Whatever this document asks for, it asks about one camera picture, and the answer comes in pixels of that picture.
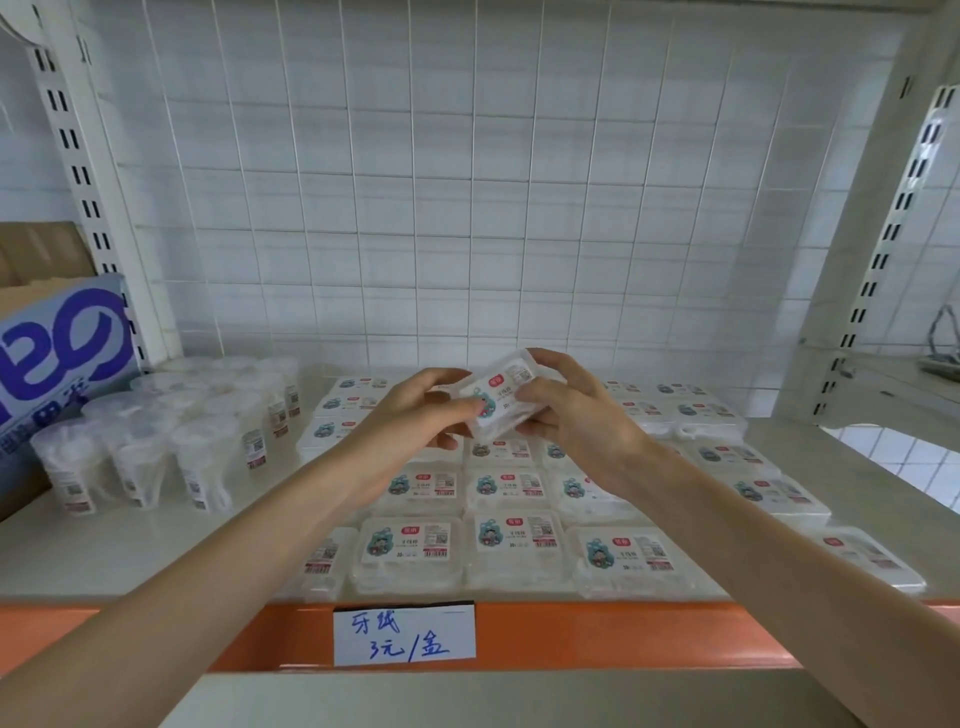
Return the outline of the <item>white slotted shelf upright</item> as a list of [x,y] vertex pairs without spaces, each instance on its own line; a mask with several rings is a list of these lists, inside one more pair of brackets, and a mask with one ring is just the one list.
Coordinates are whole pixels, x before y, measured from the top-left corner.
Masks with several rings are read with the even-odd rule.
[[[813,407],[818,401],[821,384],[831,351],[843,327],[842,310],[852,302],[857,284],[865,269],[866,259],[877,235],[883,216],[885,199],[894,191],[897,177],[936,89],[960,83],[954,67],[960,62],[960,0],[942,0],[935,10],[927,12],[918,26],[907,32],[904,44],[894,61],[891,78],[886,81],[878,111],[867,136],[860,161],[847,193],[834,236],[822,266],[786,376],[773,409],[775,418],[804,424],[823,425],[834,416],[840,391],[849,378],[841,379],[834,391],[825,420],[815,418]],[[913,213],[927,206],[925,193],[938,157],[955,125],[955,115],[942,138],[934,166]],[[891,259],[883,286],[874,299],[874,307],[865,321],[864,346],[857,347],[852,362],[846,364],[855,376],[856,356],[871,355],[882,350],[876,343],[877,328],[882,320],[893,318],[889,302],[891,283],[906,263],[915,263],[921,256],[916,245],[908,242],[907,226],[900,246]]]
[[90,42],[79,10],[87,0],[11,0],[3,11],[34,47],[33,77],[51,124],[54,145],[98,273],[124,278],[127,317],[140,370],[151,372],[183,353],[165,288],[152,280],[158,262],[138,241],[135,198],[123,188],[105,108],[94,83]]
[[882,207],[883,216],[866,258],[864,271],[856,283],[851,303],[842,310],[843,326],[837,344],[828,356],[813,416],[824,421],[841,380],[853,375],[845,368],[853,362],[858,347],[864,346],[865,321],[874,300],[882,289],[887,269],[905,236],[910,213],[921,200],[930,172],[942,145],[942,138],[952,125],[954,113],[960,112],[960,82],[939,85],[913,139],[906,161],[896,178],[896,186]]

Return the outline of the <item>person's left hand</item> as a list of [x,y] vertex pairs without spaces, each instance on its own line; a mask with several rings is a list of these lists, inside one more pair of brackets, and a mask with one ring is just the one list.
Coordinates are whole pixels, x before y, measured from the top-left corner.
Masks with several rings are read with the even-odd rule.
[[424,449],[454,451],[471,436],[466,422],[434,423],[434,405],[451,399],[446,386],[471,374],[459,368],[427,368],[394,385],[347,438],[357,477],[355,500],[379,499],[402,466]]

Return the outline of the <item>orange shelf beam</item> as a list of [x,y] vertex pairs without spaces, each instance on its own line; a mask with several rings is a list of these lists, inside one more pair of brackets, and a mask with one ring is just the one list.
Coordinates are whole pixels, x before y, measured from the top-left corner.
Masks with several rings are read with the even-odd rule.
[[412,661],[359,661],[341,614],[373,605],[272,603],[211,663],[213,674],[775,670],[800,666],[729,601],[487,601],[455,617],[474,647]]

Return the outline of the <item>person's left forearm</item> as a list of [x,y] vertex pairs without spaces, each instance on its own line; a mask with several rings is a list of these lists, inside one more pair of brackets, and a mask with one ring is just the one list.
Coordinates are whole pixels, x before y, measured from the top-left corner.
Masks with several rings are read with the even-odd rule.
[[343,442],[0,679],[0,728],[159,728],[342,519],[420,449]]

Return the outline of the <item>clear labelled floss pick box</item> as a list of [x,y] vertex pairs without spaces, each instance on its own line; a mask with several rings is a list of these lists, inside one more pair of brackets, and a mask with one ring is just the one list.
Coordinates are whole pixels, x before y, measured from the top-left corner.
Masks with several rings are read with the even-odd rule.
[[451,400],[474,398],[484,403],[481,413],[467,420],[466,427],[473,439],[489,442],[546,408],[518,399],[522,387],[545,376],[530,349],[522,347],[449,385],[448,394]]

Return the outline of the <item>blue printed cardboard carton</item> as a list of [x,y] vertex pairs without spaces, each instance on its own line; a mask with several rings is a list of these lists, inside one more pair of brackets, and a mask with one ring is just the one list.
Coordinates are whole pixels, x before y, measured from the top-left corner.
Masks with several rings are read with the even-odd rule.
[[128,308],[76,224],[0,222],[0,523],[51,487],[31,439],[139,373]]

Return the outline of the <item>person's right forearm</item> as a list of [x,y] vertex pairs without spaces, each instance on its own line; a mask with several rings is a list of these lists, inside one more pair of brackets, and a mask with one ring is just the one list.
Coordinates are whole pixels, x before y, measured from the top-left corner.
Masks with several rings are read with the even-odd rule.
[[663,446],[618,490],[868,728],[960,728],[960,627],[826,552]]

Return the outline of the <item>person's right hand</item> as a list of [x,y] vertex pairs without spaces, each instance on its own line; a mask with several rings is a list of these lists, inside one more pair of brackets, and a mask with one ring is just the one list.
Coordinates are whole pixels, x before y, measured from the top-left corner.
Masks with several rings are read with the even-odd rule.
[[644,465],[654,447],[653,440],[622,411],[600,380],[572,356],[542,347],[529,350],[543,370],[557,372],[559,382],[572,389],[572,403],[564,410],[545,407],[518,424],[515,431],[558,445],[597,485],[636,504],[642,484],[636,467]]

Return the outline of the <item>handwritten white price label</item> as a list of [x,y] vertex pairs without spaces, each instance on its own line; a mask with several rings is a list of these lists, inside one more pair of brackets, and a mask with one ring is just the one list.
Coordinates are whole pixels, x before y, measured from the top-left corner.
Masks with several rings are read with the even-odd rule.
[[332,636],[336,669],[474,660],[476,607],[460,601],[338,608]]

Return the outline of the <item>rows of clear floss boxes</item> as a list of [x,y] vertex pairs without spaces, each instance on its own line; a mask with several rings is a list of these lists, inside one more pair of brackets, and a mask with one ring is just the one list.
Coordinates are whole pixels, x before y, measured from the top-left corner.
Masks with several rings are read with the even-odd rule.
[[[609,381],[618,407],[654,442],[714,477],[747,504],[826,552],[910,595],[929,584],[876,538],[837,522],[829,506],[744,442],[746,424],[717,401],[730,435],[697,439],[695,427],[650,389]],[[303,567],[317,599],[357,596],[572,594],[593,601],[698,601],[728,594],[652,519],[590,479],[556,443],[509,430],[454,450],[427,447],[371,506],[336,528]]]

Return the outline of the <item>group of clear plastic cups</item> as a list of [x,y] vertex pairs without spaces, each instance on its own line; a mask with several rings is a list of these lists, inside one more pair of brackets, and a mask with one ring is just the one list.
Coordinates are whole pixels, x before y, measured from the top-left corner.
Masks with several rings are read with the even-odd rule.
[[30,448],[71,515],[154,509],[177,485],[199,512],[227,512],[302,413],[301,378],[290,355],[174,358],[35,432]]

